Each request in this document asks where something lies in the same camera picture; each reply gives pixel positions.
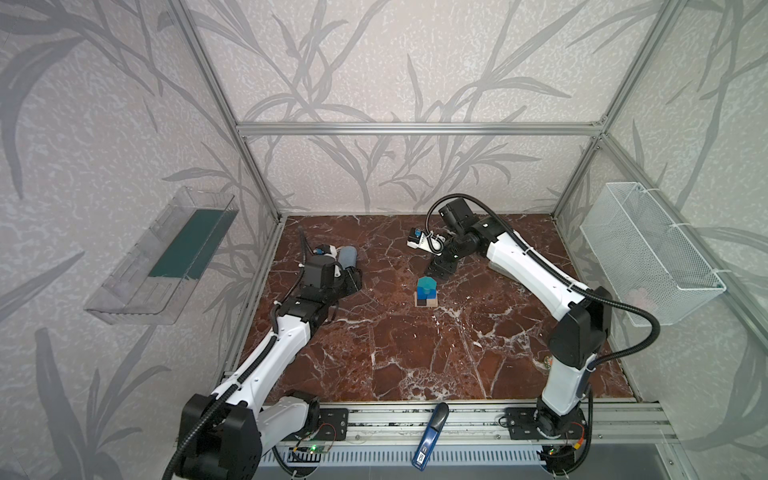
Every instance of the transparent acrylic shelf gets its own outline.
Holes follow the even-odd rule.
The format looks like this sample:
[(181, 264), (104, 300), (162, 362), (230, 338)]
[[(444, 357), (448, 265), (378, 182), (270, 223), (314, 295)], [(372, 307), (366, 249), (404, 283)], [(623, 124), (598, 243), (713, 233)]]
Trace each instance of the transparent acrylic shelf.
[(110, 324), (175, 323), (238, 211), (232, 194), (180, 188), (85, 310)]

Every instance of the metal rail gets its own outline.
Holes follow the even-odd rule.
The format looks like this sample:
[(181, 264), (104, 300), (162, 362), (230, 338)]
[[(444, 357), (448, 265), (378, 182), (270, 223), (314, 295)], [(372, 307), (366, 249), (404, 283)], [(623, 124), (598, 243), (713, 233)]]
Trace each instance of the metal rail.
[[(441, 445), (550, 445), (551, 440), (510, 440), (498, 424), (509, 406), (535, 407), (534, 400), (456, 401), (440, 434)], [(346, 440), (334, 445), (418, 445), (434, 402), (330, 402), (321, 407), (349, 409)], [(582, 405), (586, 415), (587, 406)], [(600, 401), (594, 404), (594, 443), (678, 443), (657, 403)]]
[(263, 135), (597, 135), (597, 123), (556, 122), (242, 122), (243, 136)]

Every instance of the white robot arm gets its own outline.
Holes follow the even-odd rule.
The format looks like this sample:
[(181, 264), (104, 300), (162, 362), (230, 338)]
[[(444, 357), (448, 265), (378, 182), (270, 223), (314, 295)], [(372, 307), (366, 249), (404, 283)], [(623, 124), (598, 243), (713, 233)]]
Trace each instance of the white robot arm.
[[(558, 438), (577, 415), (585, 396), (588, 366), (610, 332), (610, 307), (585, 298), (577, 291), (588, 290), (585, 284), (538, 255), (517, 232), (512, 231), (517, 237), (513, 239), (498, 221), (477, 217), (463, 199), (450, 202), (440, 214), (457, 234), (447, 241), (441, 239), (439, 255), (423, 238), (430, 237), (426, 230), (412, 229), (408, 239), (410, 247), (435, 254), (427, 275), (445, 279), (455, 272), (461, 258), (479, 253), (490, 260), (493, 270), (522, 283), (560, 322), (550, 338), (553, 359), (538, 400), (538, 431), (545, 438)], [(599, 294), (610, 297), (604, 289)]]
[[(356, 250), (320, 245), (304, 252), (299, 278), (270, 314), (272, 329), (229, 378), (210, 395), (194, 395), (179, 425), (179, 447), (163, 479), (231, 480), (251, 478), (263, 453), (291, 434), (304, 438), (317, 431), (319, 400), (289, 392), (262, 409), (285, 368), (326, 321), (329, 308), (362, 287)], [(296, 287), (298, 293), (291, 295)]]

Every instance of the leaf pattern wallpaper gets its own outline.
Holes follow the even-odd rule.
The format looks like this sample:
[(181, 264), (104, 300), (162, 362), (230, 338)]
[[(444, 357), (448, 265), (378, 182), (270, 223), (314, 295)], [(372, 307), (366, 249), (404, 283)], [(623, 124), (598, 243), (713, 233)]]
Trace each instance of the leaf pattern wallpaper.
[[(763, 306), (768, 305), (768, 2), (688, 2), (611, 134)], [(607, 284), (579, 226), (605, 182), (606, 154), (558, 218), (574, 265)], [(612, 341), (647, 331), (614, 316)], [(636, 391), (659, 400), (699, 478), (768, 471), (768, 357), (722, 299), (625, 359)]]
[[(596, 121), (661, 5), (188, 3), (238, 120), (286, 122)], [(480, 194), (500, 211), (549, 212), (587, 139), (249, 142), (288, 212), (424, 212), (453, 190)]]
[[(159, 478), (276, 227), (165, 2), (0, 0), (0, 478)], [(85, 300), (181, 185), (240, 213), (173, 326)]]

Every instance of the blue component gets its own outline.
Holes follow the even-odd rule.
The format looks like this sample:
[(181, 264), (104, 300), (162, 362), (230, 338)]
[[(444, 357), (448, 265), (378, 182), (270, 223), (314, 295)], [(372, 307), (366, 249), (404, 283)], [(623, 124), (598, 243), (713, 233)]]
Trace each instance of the blue component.
[(438, 404), (437, 407), (435, 407), (435, 412), (432, 413), (432, 418), (429, 420), (429, 424), (427, 424), (427, 429), (424, 432), (422, 441), (419, 443), (419, 448), (416, 450), (413, 460), (411, 461), (413, 466), (422, 472), (424, 471), (424, 468), (426, 468), (427, 462), (429, 462), (429, 456), (432, 454), (432, 450), (435, 449), (435, 444), (440, 436), (440, 432), (442, 432), (442, 427), (445, 425), (445, 420), (448, 419), (449, 411), (450, 409), (448, 408), (447, 403), (442, 402)]

